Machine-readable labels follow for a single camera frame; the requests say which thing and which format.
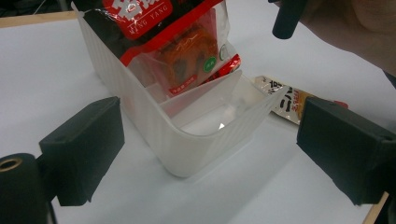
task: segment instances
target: plastic wrapper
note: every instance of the plastic wrapper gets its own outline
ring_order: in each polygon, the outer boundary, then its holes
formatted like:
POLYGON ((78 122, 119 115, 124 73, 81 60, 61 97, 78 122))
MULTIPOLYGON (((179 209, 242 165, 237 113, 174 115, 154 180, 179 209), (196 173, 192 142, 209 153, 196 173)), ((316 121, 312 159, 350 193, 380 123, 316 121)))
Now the plastic wrapper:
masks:
MULTIPOLYGON (((296 124, 300 124, 300 120, 303 116, 305 99, 307 97, 317 97, 309 92, 286 86, 265 76, 255 77, 254 85, 267 94, 272 94, 282 88, 288 88, 287 93, 279 102, 279 104, 272 107, 272 111, 278 114, 280 117, 288 119, 296 124)), ((340 101, 334 102, 347 107, 346 103, 340 101)))
POLYGON ((169 97, 237 67, 237 54, 227 41, 225 1, 91 0, 75 5, 144 86, 156 82, 169 97))

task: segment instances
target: plastic bin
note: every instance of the plastic bin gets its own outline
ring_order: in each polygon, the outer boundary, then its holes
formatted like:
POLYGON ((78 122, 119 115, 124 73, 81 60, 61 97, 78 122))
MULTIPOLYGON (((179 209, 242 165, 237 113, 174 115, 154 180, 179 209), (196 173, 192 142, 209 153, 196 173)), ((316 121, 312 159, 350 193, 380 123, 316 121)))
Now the plastic bin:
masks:
POLYGON ((122 65, 82 12, 78 22, 96 73, 173 175, 191 176, 243 142, 285 93, 265 95, 237 71, 167 99, 158 83, 144 86, 122 65))

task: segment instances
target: orange food item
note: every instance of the orange food item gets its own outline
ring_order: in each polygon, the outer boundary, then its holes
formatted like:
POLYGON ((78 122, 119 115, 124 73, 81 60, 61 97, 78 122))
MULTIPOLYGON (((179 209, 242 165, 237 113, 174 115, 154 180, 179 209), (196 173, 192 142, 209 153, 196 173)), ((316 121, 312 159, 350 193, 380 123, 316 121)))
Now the orange food item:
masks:
POLYGON ((216 38, 198 24, 161 49, 158 60, 163 64, 170 91, 179 93, 205 81, 213 68, 206 68, 206 62, 216 60, 217 54, 216 38))

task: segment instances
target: white table surface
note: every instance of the white table surface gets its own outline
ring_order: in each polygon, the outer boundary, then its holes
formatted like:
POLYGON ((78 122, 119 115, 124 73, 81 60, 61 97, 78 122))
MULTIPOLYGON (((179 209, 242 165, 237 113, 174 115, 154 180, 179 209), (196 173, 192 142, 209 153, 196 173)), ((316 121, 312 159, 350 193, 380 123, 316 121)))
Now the white table surface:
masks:
MULTIPOLYGON (((290 40, 271 30, 277 7, 228 0, 230 41, 248 77, 267 75, 396 131, 396 90, 382 71, 303 26, 290 40)), ((77 20, 0 29, 0 157, 27 152, 85 105, 110 96, 96 76, 77 20)), ((362 223, 355 206, 296 145, 298 127, 270 115, 251 141, 187 179, 167 173, 123 116, 126 143, 92 202, 60 207, 61 224, 362 223)))

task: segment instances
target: green label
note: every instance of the green label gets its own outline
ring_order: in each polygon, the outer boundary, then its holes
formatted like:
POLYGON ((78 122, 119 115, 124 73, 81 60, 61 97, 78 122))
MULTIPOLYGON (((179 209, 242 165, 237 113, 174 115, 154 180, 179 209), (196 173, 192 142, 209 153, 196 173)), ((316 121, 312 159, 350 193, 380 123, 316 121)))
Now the green label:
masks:
POLYGON ((215 65, 216 65, 216 57, 208 58, 204 64, 204 72, 208 73, 212 71, 215 65))

